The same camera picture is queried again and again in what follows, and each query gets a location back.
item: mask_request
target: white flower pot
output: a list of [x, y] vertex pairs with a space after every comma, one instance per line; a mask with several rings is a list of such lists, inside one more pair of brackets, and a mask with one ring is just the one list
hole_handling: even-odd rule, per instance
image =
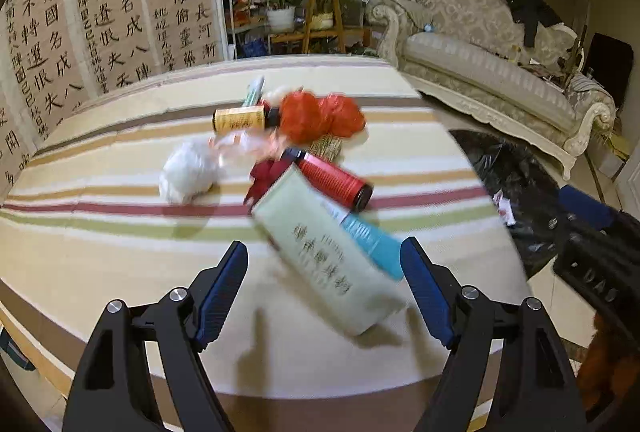
[[295, 27], [295, 13], [295, 6], [288, 6], [281, 10], [267, 10], [267, 19], [269, 19], [271, 31], [274, 34], [293, 32], [293, 28]]

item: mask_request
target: orange object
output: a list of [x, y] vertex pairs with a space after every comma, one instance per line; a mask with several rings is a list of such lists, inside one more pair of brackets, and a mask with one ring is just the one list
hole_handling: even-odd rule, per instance
[[366, 120], [353, 99], [331, 93], [320, 101], [322, 118], [330, 121], [328, 132], [340, 138], [351, 138], [364, 129]]
[[593, 325], [597, 332], [576, 380], [586, 410], [610, 393], [621, 401], [640, 376], [640, 355], [626, 338], [600, 314], [594, 317]]
[[293, 143], [311, 143], [324, 136], [329, 120], [323, 117], [318, 99], [308, 91], [294, 91], [280, 104], [280, 132]]

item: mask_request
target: red cylindrical bottle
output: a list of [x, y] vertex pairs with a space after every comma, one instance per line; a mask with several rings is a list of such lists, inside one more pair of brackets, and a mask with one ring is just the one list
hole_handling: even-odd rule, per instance
[[364, 210], [371, 199], [372, 186], [310, 152], [290, 147], [282, 158], [292, 160], [313, 187], [353, 212]]

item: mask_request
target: blue object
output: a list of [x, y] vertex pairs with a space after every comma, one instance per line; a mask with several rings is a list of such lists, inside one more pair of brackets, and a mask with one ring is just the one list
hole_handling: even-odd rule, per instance
[[220, 336], [220, 331], [231, 304], [242, 284], [249, 263], [246, 246], [238, 243], [230, 255], [225, 255], [220, 261], [216, 281], [211, 286], [198, 310], [200, 325], [195, 340], [204, 349]]
[[450, 348], [454, 332], [449, 304], [410, 239], [400, 246], [400, 264], [431, 336]]
[[558, 200], [563, 209], [574, 213], [595, 230], [600, 231], [613, 224], [614, 210], [612, 208], [570, 185], [560, 189]]
[[246, 57], [265, 57], [269, 54], [267, 45], [261, 38], [252, 40], [242, 45], [242, 50]]
[[404, 272], [400, 266], [400, 242], [382, 230], [354, 214], [348, 214], [340, 226], [356, 241], [378, 268], [395, 281], [402, 281]]

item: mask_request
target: ornate white sofa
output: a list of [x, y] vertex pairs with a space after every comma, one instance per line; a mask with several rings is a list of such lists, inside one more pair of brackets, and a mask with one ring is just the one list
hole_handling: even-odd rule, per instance
[[518, 45], [521, 63], [559, 71], [576, 37], [563, 24], [539, 24], [535, 48], [524, 48], [524, 27], [504, 0], [367, 0], [366, 15], [386, 25], [380, 57], [416, 89], [555, 157], [565, 180], [592, 128], [613, 126], [616, 107], [598, 83], [576, 73], [562, 91], [506, 60]]

